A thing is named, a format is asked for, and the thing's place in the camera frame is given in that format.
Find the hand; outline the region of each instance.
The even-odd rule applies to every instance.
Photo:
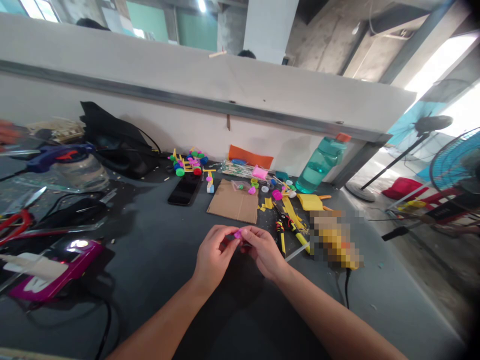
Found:
[[[238,229],[234,226],[215,225],[198,249],[192,280],[201,291],[207,292],[208,296],[224,278],[230,259],[240,244],[240,239],[229,242],[225,236],[236,233]]]
[[[1,144],[15,144],[19,137],[20,134],[13,130],[11,122],[0,119],[0,152],[4,151]]]
[[[267,279],[278,281],[288,271],[290,265],[279,251],[274,238],[268,231],[255,226],[245,226],[241,230],[242,242],[248,242],[252,248],[242,247],[249,252],[260,272]]]

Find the orange paper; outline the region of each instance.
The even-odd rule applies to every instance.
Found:
[[[230,145],[228,159],[230,161],[232,161],[232,159],[245,160],[248,165],[258,165],[259,167],[264,169],[270,169],[270,166],[272,166],[272,161],[274,160],[274,158],[271,156],[257,155],[234,145]]]

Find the orange bottle cap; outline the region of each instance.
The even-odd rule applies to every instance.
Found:
[[[352,140],[352,137],[343,132],[339,132],[335,139],[343,143],[348,143],[350,140]]]

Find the teal water bottle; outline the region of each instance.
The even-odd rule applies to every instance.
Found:
[[[342,162],[351,138],[342,132],[336,138],[324,137],[296,181],[298,191],[304,194],[313,193],[329,171]]]

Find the yellow paper strip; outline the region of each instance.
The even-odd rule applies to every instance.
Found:
[[[299,221],[297,214],[295,213],[294,207],[292,206],[292,203],[290,202],[290,199],[288,197],[282,198],[283,205],[285,205],[286,213],[290,217],[290,219],[293,221],[295,226],[298,228],[298,230],[304,230],[305,226]]]

